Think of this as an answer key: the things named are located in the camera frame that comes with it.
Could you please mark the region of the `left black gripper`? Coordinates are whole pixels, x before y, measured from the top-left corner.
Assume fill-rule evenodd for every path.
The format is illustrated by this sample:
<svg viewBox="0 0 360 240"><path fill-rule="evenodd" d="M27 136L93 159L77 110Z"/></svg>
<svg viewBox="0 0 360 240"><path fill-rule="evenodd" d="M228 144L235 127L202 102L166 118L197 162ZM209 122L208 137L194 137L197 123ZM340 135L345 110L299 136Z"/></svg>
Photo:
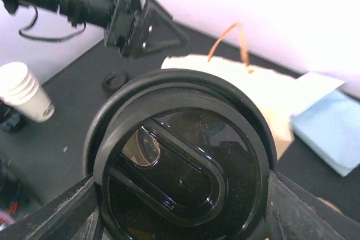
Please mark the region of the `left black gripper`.
<svg viewBox="0 0 360 240"><path fill-rule="evenodd" d="M105 46L118 48L122 57L142 57L187 45L188 35L171 16L148 7L143 28L142 12L141 0L113 0L110 21L103 32Z"/></svg>

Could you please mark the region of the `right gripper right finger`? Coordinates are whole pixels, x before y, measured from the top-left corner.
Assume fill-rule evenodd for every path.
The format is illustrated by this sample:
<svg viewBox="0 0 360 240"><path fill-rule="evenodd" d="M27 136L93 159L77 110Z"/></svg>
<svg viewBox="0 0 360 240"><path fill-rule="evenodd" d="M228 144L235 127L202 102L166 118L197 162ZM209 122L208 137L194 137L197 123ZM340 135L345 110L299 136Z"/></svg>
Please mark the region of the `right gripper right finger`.
<svg viewBox="0 0 360 240"><path fill-rule="evenodd" d="M265 223L269 239L359 239L359 223L282 174L271 171Z"/></svg>

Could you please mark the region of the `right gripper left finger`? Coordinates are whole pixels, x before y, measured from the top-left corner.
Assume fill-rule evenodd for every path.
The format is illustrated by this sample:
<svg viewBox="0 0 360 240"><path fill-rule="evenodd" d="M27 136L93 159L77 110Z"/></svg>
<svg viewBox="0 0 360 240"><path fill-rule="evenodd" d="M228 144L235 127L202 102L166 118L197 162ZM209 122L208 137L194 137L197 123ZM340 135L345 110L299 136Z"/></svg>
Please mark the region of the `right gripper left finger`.
<svg viewBox="0 0 360 240"><path fill-rule="evenodd" d="M1 231L1 239L101 239L102 223L93 176Z"/></svg>

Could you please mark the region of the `brown paper bag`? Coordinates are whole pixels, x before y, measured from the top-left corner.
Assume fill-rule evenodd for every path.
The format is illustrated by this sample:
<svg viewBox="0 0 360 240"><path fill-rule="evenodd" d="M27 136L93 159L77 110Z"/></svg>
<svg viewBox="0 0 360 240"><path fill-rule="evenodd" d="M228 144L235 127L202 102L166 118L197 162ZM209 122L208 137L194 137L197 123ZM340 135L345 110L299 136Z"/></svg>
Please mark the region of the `brown paper bag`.
<svg viewBox="0 0 360 240"><path fill-rule="evenodd" d="M214 55L217 46L234 28L238 28L239 32L240 62ZM164 60L161 68L202 71L236 86L254 102L264 116L274 139L278 159L294 141L294 134L290 128L290 114L286 111L286 95L295 79L250 63L242 23L236 22L230 25L207 55L169 56Z"/></svg>

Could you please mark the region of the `black cup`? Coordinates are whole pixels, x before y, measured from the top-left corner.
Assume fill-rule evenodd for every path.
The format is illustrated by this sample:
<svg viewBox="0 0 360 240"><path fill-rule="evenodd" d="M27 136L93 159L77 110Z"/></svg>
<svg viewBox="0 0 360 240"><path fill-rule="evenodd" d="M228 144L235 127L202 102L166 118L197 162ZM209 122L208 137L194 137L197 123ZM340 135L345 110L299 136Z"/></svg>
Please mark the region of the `black cup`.
<svg viewBox="0 0 360 240"><path fill-rule="evenodd" d="M93 118L83 147L82 174L93 171L96 153L112 118L122 105L138 94L156 90L191 90L209 94L225 102L239 112L254 128L262 140L271 170L278 168L275 140L266 123L264 113L249 95L228 81L212 74L186 69L155 70L140 75L112 94Z"/></svg>

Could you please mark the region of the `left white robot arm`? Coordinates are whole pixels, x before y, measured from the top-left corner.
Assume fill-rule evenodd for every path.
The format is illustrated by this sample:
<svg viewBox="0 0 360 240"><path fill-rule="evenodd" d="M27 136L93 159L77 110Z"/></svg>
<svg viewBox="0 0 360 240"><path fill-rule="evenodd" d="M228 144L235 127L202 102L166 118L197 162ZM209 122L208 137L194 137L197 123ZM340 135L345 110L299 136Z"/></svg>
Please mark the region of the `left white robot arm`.
<svg viewBox="0 0 360 240"><path fill-rule="evenodd" d="M67 17L73 27L103 28L104 43L122 57L140 58L180 49L188 36L156 0L2 0L8 13L19 6L42 8Z"/></svg>

